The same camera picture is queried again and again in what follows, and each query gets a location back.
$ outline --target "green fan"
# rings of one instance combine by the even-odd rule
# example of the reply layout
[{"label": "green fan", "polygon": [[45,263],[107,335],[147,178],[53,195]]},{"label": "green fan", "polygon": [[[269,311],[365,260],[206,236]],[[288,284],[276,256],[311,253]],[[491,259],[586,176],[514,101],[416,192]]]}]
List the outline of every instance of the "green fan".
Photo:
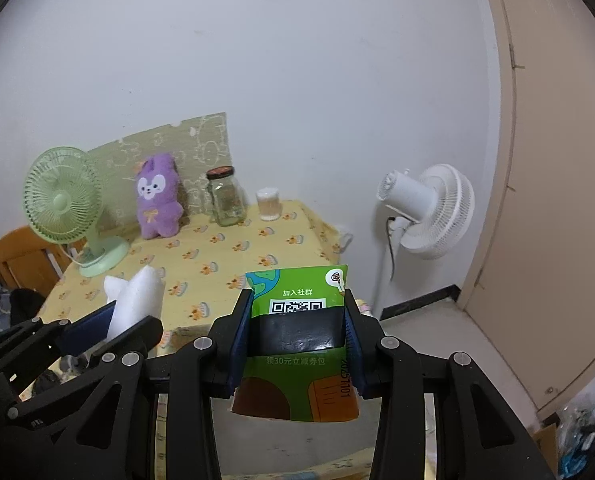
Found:
[{"label": "green fan", "polygon": [[24,213],[32,229],[53,244],[86,237],[87,247],[74,260],[83,276],[106,272],[129,252],[123,238],[100,238],[102,185],[89,156],[77,148],[52,148],[35,160],[24,182]]}]

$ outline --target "floor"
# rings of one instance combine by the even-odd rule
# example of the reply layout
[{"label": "floor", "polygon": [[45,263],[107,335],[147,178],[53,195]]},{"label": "floor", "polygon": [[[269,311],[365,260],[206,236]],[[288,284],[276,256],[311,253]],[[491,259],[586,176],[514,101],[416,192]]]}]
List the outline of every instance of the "floor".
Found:
[{"label": "floor", "polygon": [[[382,325],[386,333],[399,337],[421,353],[446,358],[456,351],[467,352],[522,423],[537,425],[535,407],[511,369],[475,323],[452,301],[426,306]],[[226,475],[247,475],[297,471],[374,446],[380,402],[362,401],[357,420],[338,424],[265,420],[234,415],[229,408],[230,400],[214,399],[220,467]],[[427,428],[427,453],[433,457],[432,420]]]}]

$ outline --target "stuffed animal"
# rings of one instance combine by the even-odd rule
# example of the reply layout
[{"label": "stuffed animal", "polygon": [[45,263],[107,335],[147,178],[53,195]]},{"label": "stuffed animal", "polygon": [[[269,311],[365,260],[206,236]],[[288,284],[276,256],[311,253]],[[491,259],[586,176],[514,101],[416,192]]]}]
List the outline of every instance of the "stuffed animal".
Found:
[{"label": "stuffed animal", "polygon": [[182,206],[177,202],[180,176],[171,153],[146,159],[138,173],[138,222],[145,240],[175,236],[180,230]]}]

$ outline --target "black baseboard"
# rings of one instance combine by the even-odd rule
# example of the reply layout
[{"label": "black baseboard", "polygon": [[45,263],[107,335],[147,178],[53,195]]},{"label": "black baseboard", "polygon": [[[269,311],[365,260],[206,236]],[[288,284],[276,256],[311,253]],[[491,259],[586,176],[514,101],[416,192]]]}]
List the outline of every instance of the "black baseboard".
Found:
[{"label": "black baseboard", "polygon": [[457,285],[449,285],[441,288],[440,290],[429,292],[428,294],[420,296],[419,298],[413,298],[412,300],[403,301],[402,303],[392,306],[387,306],[382,311],[380,321],[389,319],[390,317],[399,316],[400,314],[406,314],[407,312],[417,310],[418,308],[422,308],[423,306],[427,306],[431,303],[435,303],[436,301],[444,300],[446,298],[451,298],[451,300],[457,301],[457,297],[459,296],[460,292],[462,292],[462,290]]}]

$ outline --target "beige door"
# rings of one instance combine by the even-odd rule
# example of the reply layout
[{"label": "beige door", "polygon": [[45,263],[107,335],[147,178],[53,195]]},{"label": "beige door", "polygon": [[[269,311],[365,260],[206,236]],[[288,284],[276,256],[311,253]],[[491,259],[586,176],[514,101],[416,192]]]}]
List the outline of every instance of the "beige door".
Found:
[{"label": "beige door", "polygon": [[595,18],[581,0],[501,2],[511,165],[466,310],[544,416],[595,368]]}]

